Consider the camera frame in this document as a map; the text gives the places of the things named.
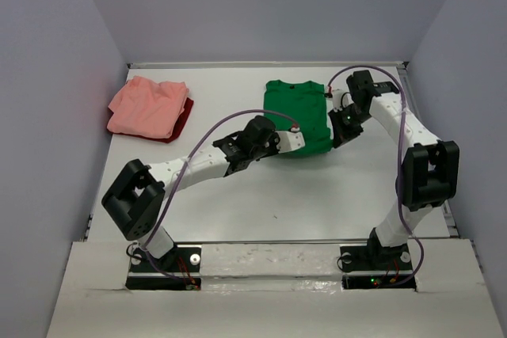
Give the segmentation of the green t shirt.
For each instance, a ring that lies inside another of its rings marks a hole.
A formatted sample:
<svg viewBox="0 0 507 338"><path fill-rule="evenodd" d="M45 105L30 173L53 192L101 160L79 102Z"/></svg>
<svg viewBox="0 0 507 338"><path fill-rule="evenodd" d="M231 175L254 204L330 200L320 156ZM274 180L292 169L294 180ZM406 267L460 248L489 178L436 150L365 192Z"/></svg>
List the green t shirt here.
<svg viewBox="0 0 507 338"><path fill-rule="evenodd" d="M289 157L325 154L333 148L324 93L324 85L313 81L266 83L263 109L290 116L303 134L305 147L288 153Z"/></svg>

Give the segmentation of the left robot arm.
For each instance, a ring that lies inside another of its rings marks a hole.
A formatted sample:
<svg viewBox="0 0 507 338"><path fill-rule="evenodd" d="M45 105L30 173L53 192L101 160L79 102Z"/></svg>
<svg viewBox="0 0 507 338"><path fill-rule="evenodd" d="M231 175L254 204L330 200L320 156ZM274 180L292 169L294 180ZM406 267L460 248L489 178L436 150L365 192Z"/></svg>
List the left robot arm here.
<svg viewBox="0 0 507 338"><path fill-rule="evenodd" d="M278 154L288 133L255 116L236 131L210 146L198 146L188 158L158 164L129 161L105 192L101 204L128 241L138 243L159 271L171 268L176 244L161 227L159 215L175 193L206 180L228 177L251 162Z"/></svg>

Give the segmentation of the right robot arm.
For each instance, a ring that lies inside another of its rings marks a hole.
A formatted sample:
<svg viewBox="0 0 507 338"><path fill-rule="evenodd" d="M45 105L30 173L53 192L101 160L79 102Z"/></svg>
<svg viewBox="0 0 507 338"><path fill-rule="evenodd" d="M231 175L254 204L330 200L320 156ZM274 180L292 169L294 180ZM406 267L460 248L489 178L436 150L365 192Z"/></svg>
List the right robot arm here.
<svg viewBox="0 0 507 338"><path fill-rule="evenodd" d="M429 131L413 114L402 86L390 77L372 78L374 66L351 66L345 90L328 89L333 102L328 116L333 146L352 142L363 125L376 120L397 147L396 200L385 219L374 227L365 245L343 249L347 272L361 267L382 269L406 252L406 244L422 219L456 194L459 147Z"/></svg>

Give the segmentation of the dark red folded t shirt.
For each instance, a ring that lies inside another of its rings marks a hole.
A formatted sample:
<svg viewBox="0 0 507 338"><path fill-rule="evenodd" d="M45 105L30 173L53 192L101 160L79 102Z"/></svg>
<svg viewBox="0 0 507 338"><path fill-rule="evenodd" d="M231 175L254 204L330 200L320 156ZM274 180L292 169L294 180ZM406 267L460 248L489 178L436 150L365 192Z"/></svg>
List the dark red folded t shirt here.
<svg viewBox="0 0 507 338"><path fill-rule="evenodd" d="M194 100L191 98L187 98L185 100L183 112L179 115L176 123L174 124L172 135L169 138L163 138L163 139L154 139L154 138L148 138L140 135L136 135L136 138L144 139L148 141L154 141L154 142L161 142L165 144L169 144L173 142L174 140L178 139L185 128L185 125L187 124L187 121L189 119L189 116L191 114L191 111L193 109Z"/></svg>

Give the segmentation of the pink folded t shirt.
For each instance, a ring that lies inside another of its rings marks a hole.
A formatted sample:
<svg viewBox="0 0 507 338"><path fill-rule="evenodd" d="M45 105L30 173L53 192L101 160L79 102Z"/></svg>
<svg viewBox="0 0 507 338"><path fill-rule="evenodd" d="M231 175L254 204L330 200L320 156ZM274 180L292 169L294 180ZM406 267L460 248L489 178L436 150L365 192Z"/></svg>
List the pink folded t shirt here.
<svg viewBox="0 0 507 338"><path fill-rule="evenodd" d="M167 139L185 110L188 95L184 82L154 82L135 76L110 101L107 129L113 134Z"/></svg>

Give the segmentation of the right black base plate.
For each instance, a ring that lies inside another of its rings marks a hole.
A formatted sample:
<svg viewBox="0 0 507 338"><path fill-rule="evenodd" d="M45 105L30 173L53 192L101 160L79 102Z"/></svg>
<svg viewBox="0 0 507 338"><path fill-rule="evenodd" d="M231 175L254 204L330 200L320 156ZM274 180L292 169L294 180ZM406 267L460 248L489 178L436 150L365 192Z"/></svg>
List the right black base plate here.
<svg viewBox="0 0 507 338"><path fill-rule="evenodd" d="M410 276L413 265L407 244L374 258L366 245L341 247L337 267L342 272L341 285L347 291L410 289L416 290L416 282Z"/></svg>

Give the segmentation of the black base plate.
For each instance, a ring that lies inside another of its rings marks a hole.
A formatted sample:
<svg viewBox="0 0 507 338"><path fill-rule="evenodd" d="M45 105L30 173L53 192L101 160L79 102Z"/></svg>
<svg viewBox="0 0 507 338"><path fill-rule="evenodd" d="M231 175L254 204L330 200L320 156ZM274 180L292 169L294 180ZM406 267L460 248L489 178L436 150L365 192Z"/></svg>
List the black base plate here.
<svg viewBox="0 0 507 338"><path fill-rule="evenodd" d="M366 245L341 247L337 267L342 272L341 285L347 291L410 289L416 290L416 282L410 276L413 265L407 244L374 258Z"/></svg>
<svg viewBox="0 0 507 338"><path fill-rule="evenodd" d="M131 243L125 251L129 258L125 286L131 291L199 291L201 252L200 245L177 245L156 259Z"/></svg>

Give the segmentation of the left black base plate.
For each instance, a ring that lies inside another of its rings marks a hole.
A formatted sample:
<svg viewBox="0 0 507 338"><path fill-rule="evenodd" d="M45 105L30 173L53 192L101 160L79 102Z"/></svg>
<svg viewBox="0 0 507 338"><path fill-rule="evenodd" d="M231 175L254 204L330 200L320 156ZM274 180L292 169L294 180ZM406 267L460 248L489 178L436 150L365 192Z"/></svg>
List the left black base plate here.
<svg viewBox="0 0 507 338"><path fill-rule="evenodd" d="M201 252L200 245L177 245L156 259L131 243L125 251L129 258L125 286L131 291L199 291Z"/></svg>

